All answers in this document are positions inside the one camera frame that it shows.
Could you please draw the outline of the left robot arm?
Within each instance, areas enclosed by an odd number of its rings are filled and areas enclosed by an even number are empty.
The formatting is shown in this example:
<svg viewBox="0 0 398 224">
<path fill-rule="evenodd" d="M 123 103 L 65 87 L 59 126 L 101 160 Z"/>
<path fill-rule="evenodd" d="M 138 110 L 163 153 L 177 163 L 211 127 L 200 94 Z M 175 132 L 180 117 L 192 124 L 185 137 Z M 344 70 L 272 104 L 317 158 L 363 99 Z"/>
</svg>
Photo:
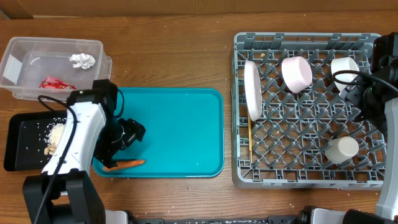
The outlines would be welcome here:
<svg viewBox="0 0 398 224">
<path fill-rule="evenodd" d="M 55 154 L 40 175 L 22 186 L 32 223 L 135 223 L 132 213 L 107 210 L 91 179 L 93 159 L 111 170 L 140 166 L 143 160 L 114 161 L 112 157 L 134 141 L 145 127 L 114 111 L 121 90 L 110 80 L 95 80 L 88 90 L 74 90 L 66 102 L 65 129 Z"/>
</svg>

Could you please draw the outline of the white bowl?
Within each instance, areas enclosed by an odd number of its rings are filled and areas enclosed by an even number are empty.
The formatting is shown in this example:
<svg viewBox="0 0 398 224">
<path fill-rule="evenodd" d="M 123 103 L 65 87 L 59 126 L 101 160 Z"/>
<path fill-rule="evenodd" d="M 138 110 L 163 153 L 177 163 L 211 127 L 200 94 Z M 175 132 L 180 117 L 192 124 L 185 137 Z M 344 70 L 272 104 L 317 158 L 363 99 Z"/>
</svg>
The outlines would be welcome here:
<svg viewBox="0 0 398 224">
<path fill-rule="evenodd" d="M 357 63 L 350 57 L 336 58 L 331 62 L 331 73 L 342 70 L 359 71 Z M 357 74 L 343 73 L 337 76 L 337 79 L 343 82 L 352 82 L 357 77 Z"/>
</svg>

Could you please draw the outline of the white tissue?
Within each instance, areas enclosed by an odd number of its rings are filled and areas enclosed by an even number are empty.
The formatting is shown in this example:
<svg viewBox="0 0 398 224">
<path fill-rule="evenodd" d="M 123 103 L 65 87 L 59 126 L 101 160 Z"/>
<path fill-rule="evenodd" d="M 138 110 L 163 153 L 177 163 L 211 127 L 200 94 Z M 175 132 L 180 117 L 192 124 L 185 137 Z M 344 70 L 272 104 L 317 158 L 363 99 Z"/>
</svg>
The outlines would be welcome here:
<svg viewBox="0 0 398 224">
<path fill-rule="evenodd" d="M 88 54 L 73 54 L 69 58 L 70 62 L 73 62 L 73 68 L 82 68 L 82 69 L 89 69 L 92 67 L 95 63 L 96 60 L 92 55 Z"/>
</svg>

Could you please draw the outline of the red snack wrapper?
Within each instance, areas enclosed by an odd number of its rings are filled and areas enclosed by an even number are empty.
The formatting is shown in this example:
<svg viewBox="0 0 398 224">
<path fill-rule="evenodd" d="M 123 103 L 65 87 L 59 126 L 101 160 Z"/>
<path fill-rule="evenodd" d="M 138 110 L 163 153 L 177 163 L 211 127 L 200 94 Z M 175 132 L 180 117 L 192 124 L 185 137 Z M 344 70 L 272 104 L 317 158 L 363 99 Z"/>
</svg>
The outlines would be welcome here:
<svg viewBox="0 0 398 224">
<path fill-rule="evenodd" d="M 75 86 L 67 84 L 55 77 L 47 77 L 39 87 L 47 89 L 76 90 Z"/>
</svg>

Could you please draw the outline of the white round plate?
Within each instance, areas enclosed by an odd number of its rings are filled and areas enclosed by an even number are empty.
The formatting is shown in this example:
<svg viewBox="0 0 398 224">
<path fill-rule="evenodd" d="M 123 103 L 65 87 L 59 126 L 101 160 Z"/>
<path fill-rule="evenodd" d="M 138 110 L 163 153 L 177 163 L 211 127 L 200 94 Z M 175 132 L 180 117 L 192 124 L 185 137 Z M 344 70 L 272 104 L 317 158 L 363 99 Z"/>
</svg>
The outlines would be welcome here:
<svg viewBox="0 0 398 224">
<path fill-rule="evenodd" d="M 261 82 L 257 65 L 250 60 L 244 64 L 244 91 L 250 118 L 257 121 L 262 115 Z"/>
</svg>

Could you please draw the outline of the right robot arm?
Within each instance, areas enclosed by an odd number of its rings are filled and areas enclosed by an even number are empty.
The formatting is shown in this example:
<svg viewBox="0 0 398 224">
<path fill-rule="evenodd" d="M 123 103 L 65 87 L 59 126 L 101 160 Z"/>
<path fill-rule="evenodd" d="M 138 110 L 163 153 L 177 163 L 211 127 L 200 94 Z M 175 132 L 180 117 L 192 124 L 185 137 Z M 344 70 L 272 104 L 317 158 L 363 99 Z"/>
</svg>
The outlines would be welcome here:
<svg viewBox="0 0 398 224">
<path fill-rule="evenodd" d="M 371 73 L 333 72 L 346 85 L 344 100 L 361 110 L 356 121 L 370 120 L 387 138 L 384 180 L 375 214 L 348 210 L 343 223 L 397 223 L 397 33 L 373 43 Z"/>
</svg>

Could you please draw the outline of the orange carrot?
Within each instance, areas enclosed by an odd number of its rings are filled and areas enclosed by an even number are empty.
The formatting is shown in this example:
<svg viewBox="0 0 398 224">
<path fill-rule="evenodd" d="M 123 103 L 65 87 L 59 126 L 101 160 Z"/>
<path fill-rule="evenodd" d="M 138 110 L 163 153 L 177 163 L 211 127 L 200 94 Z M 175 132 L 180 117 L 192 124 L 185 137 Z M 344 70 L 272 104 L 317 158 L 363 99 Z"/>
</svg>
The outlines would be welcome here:
<svg viewBox="0 0 398 224">
<path fill-rule="evenodd" d="M 115 166 L 112 166 L 111 168 L 107 168 L 106 166 L 103 167 L 103 170 L 106 172 L 112 172 L 116 170 L 122 170 L 122 169 L 128 169 L 132 167 L 137 167 L 145 164 L 145 160 L 131 160 L 131 161 L 116 161 Z"/>
</svg>

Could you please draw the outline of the pink-white bowl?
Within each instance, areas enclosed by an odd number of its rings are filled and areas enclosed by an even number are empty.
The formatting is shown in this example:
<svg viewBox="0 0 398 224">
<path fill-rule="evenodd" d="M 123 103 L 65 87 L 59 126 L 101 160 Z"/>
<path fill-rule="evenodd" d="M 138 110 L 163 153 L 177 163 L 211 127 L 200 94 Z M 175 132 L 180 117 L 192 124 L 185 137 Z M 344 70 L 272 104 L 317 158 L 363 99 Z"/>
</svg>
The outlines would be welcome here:
<svg viewBox="0 0 398 224">
<path fill-rule="evenodd" d="M 285 58 L 281 71 L 287 88 L 293 93 L 298 93 L 312 84 L 312 71 L 303 57 Z"/>
</svg>

